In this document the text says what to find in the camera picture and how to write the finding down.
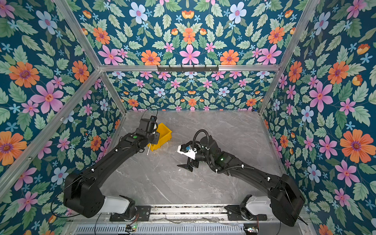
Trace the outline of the aluminium frame crossbar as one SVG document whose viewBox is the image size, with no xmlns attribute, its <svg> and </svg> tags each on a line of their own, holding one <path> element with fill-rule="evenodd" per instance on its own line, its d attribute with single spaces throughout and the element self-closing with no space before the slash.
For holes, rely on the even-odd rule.
<svg viewBox="0 0 376 235">
<path fill-rule="evenodd" d="M 140 66 L 140 65 L 102 65 L 102 72 L 113 71 L 157 71 L 157 72 L 216 72 L 216 71 L 279 71 L 280 65 L 175 65 L 175 66 Z"/>
</svg>

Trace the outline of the yellow plastic bin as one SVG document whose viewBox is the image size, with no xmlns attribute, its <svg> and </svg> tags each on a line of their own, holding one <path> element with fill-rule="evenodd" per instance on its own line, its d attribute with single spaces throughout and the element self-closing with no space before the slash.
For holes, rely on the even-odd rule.
<svg viewBox="0 0 376 235">
<path fill-rule="evenodd" d="M 172 131 L 164 123 L 159 124 L 159 127 L 157 128 L 157 132 L 160 134 L 158 143 L 148 145 L 151 151 L 156 151 L 160 149 L 164 144 L 166 144 L 172 138 Z"/>
</svg>

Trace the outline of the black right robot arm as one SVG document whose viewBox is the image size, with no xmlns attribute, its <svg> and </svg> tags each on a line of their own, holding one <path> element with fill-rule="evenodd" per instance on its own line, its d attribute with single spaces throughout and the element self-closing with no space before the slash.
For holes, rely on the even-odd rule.
<svg viewBox="0 0 376 235">
<path fill-rule="evenodd" d="M 206 130 L 197 131 L 192 141 L 178 146 L 177 152 L 188 158 L 186 164 L 180 165 L 181 168 L 193 171 L 203 162 L 214 173 L 238 178 L 264 193 L 264 196 L 249 194 L 244 198 L 239 206 L 243 219 L 273 214 L 281 223 L 293 227 L 301 218 L 306 200 L 292 177 L 269 174 L 244 163 L 235 155 L 221 150 Z"/>
</svg>

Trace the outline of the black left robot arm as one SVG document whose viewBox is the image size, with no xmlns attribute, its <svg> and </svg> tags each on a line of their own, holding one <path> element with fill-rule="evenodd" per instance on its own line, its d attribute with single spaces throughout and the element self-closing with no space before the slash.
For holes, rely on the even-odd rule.
<svg viewBox="0 0 376 235">
<path fill-rule="evenodd" d="M 120 214 L 126 220 L 136 217 L 135 201 L 127 196 L 105 196 L 100 188 L 107 178 L 126 160 L 144 152 L 149 144 L 155 144 L 157 116 L 141 118 L 139 127 L 123 136 L 116 147 L 81 173 L 71 173 L 66 177 L 63 204 L 78 214 L 91 218 L 99 213 Z"/>
</svg>

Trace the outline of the aluminium frame post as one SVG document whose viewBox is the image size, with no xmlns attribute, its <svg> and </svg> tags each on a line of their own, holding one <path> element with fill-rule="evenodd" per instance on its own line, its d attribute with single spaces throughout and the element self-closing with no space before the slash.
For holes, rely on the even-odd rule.
<svg viewBox="0 0 376 235">
<path fill-rule="evenodd" d="M 318 4 L 320 3 L 319 0 L 309 0 L 306 2 L 306 6 L 302 12 L 302 15 L 296 25 L 296 30 L 287 45 L 287 48 L 283 54 L 283 57 L 281 59 L 281 62 L 279 64 L 279 69 L 277 70 L 277 73 L 275 74 L 268 91 L 266 92 L 266 95 L 264 96 L 264 100 L 262 103 L 262 106 L 258 110 L 258 113 L 260 116 L 263 115 L 264 111 L 266 110 L 270 100 L 272 99 L 272 95 L 277 89 L 278 81 L 281 78 L 281 76 L 284 74 L 284 71 L 287 68 L 287 65 L 289 63 L 289 60 L 292 58 L 292 55 L 295 51 L 295 48 L 298 46 L 298 43 L 303 35 L 303 32 L 305 31 L 311 17 L 314 15 L 314 11 Z"/>
</svg>

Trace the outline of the black hook rail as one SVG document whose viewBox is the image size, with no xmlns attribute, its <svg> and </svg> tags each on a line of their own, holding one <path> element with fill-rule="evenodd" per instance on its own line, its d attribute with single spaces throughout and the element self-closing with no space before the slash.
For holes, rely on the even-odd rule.
<svg viewBox="0 0 376 235">
<path fill-rule="evenodd" d="M 213 65 L 192 65 L 192 66 L 183 66 L 183 65 L 176 65 L 176 66 L 157 66 L 158 72 L 217 72 L 219 71 L 219 66 Z"/>
</svg>

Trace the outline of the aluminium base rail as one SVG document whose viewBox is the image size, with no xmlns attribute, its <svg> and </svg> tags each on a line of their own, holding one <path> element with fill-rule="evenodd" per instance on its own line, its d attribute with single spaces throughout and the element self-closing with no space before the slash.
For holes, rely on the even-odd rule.
<svg viewBox="0 0 376 235">
<path fill-rule="evenodd" d="M 236 204 L 155 204 L 137 205 L 134 207 L 135 215 L 130 221 L 152 222 L 163 221 L 266 221 L 265 214 L 254 216 L 248 214 L 244 217 L 240 205 Z"/>
</svg>

